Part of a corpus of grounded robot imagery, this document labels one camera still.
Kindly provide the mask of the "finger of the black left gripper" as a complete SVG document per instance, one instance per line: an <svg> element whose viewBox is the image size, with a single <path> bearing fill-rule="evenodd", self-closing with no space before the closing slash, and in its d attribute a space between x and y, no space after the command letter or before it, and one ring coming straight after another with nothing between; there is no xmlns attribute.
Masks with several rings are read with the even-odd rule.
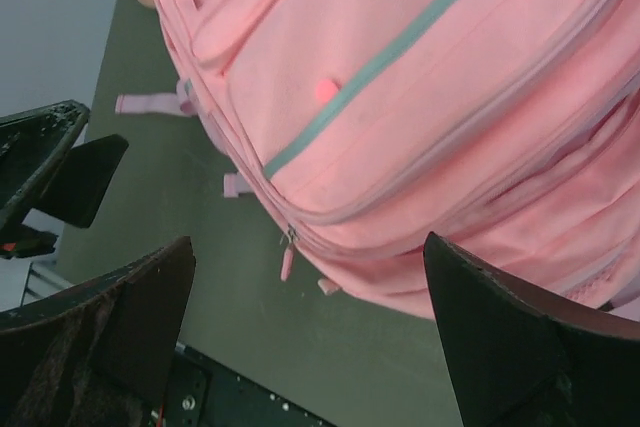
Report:
<svg viewBox="0 0 640 427"><path fill-rule="evenodd" d="M128 146L125 138L114 134L72 148L37 209L77 228L90 227Z"/></svg>
<svg viewBox="0 0 640 427"><path fill-rule="evenodd" d="M88 122L74 100L1 118L1 229L22 222Z"/></svg>

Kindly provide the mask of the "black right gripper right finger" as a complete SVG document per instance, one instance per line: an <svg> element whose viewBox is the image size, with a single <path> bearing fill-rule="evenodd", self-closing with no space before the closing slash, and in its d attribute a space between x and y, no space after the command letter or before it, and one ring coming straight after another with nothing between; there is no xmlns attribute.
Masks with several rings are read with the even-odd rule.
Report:
<svg viewBox="0 0 640 427"><path fill-rule="evenodd" d="M540 288L435 233L424 263L464 425L638 425L638 322Z"/></svg>

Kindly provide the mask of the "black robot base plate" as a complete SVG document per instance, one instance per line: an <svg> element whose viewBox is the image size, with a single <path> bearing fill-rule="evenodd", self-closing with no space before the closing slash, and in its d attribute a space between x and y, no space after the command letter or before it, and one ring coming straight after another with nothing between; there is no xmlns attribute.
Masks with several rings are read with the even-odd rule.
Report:
<svg viewBox="0 0 640 427"><path fill-rule="evenodd" d="M178 342L164 404L144 426L329 427L293 401Z"/></svg>

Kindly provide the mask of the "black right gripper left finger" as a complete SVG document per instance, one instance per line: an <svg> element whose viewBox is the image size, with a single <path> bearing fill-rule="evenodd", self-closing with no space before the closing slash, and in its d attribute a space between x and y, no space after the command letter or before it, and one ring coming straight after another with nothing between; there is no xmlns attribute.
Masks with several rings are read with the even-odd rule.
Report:
<svg viewBox="0 0 640 427"><path fill-rule="evenodd" d="M145 426L162 405L194 279L180 237L1 314L4 426Z"/></svg>

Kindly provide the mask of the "pink student backpack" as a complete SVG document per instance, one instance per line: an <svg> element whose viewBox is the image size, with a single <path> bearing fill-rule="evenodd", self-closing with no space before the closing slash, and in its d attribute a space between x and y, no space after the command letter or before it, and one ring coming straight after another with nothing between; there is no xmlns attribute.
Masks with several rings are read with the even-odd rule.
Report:
<svg viewBox="0 0 640 427"><path fill-rule="evenodd" d="M598 307L639 274L639 0L154 0L196 116L326 293L431 317L430 232Z"/></svg>

